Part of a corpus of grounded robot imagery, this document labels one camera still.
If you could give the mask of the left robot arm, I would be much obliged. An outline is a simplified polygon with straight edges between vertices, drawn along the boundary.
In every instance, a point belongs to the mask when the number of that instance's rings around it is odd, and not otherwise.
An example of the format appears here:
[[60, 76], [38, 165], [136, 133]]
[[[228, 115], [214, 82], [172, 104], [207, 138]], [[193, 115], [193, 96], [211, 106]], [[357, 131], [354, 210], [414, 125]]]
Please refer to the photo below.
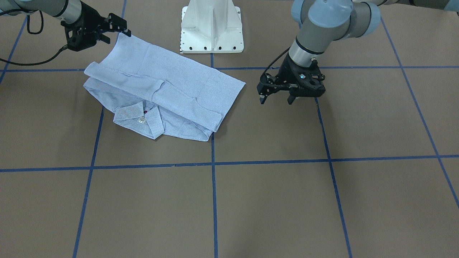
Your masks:
[[380, 24], [381, 5], [403, 4], [458, 12], [457, 0], [295, 0], [292, 18], [300, 29], [277, 75], [264, 71], [257, 85], [260, 103], [269, 95], [287, 91], [288, 104], [299, 97], [317, 98], [326, 88], [318, 60], [333, 41], [373, 33]]

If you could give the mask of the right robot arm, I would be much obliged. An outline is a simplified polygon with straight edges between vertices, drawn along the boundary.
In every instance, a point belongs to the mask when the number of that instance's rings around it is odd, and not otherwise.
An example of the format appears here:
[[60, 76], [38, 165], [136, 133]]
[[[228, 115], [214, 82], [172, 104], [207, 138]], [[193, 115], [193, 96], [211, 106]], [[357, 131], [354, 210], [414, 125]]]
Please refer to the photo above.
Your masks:
[[1, 10], [11, 11], [11, 15], [41, 11], [60, 20], [65, 28], [67, 48], [71, 51], [88, 49], [98, 41], [109, 44], [106, 32], [132, 35], [126, 20], [113, 13], [103, 17], [81, 0], [2, 0], [0, 3]]

